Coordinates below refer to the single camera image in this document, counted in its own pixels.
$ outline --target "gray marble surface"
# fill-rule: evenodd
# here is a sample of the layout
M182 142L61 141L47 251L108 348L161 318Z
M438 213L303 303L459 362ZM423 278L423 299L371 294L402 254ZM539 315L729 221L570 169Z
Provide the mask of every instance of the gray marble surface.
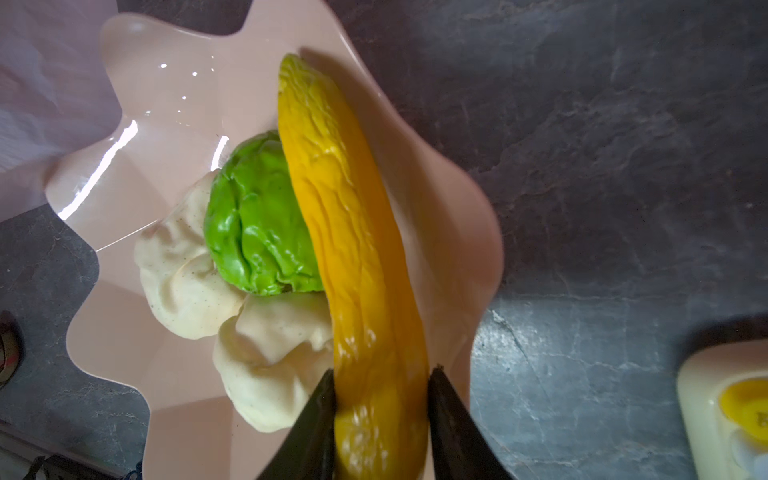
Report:
M118 5L227 34L248 3ZM695 478L675 372L702 346L768 335L768 9L330 4L402 116L499 215L505 278L475 341L472 413L504 464L520 480ZM94 255L45 207L0 241L0 308L41 352L16 389L51 388L15 409L0 391L0 419L128 466L146 407L61 344Z

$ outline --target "cream-colored container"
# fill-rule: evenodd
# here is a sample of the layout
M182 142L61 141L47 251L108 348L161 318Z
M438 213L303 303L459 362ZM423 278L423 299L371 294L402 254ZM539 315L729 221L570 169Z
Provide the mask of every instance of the cream-colored container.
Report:
M119 15L101 41L121 123L66 157L46 195L99 261L68 331L69 355L144 395L147 480L253 480L286 434L256 432L233 410L211 361L213 337L182 339L156 321L133 252L137 232L165 217L234 145L276 127L288 52L331 75L360 119L401 230L430 361L445 366L468 402L472 341L503 268L496 216L467 173L397 115L323 2L254 0L243 29L227 37ZM430 463L425 478L433 478Z
M699 480L752 478L737 464L733 452L736 449L753 457L759 452L735 443L742 439L740 427L723 414L720 396L738 382L765 377L768 340L714 346L683 364L677 377L677 394Z

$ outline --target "green vegetable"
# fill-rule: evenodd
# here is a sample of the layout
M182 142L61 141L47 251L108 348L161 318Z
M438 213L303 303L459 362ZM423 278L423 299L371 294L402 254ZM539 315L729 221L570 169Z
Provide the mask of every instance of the green vegetable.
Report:
M204 235L219 274L242 290L323 290L276 131L244 141L216 176Z

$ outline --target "marble countertop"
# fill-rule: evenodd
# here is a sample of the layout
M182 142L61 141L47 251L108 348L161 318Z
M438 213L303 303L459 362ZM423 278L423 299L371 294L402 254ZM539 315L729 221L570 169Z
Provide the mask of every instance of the marble countertop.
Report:
M501 220L472 414L504 465L520 480L696 478L677 369L703 346L768 336L762 2L329 3L401 115ZM118 1L222 35L248 4ZM0 420L132 467L146 405L64 351L95 255L47 207L0 225L0 244L0 310L29 353Z

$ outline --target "yellow button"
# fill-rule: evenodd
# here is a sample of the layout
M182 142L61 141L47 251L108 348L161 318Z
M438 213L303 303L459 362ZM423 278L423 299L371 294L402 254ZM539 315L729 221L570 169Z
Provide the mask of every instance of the yellow button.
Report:
M720 397L720 407L747 434L768 442L768 379L734 383Z

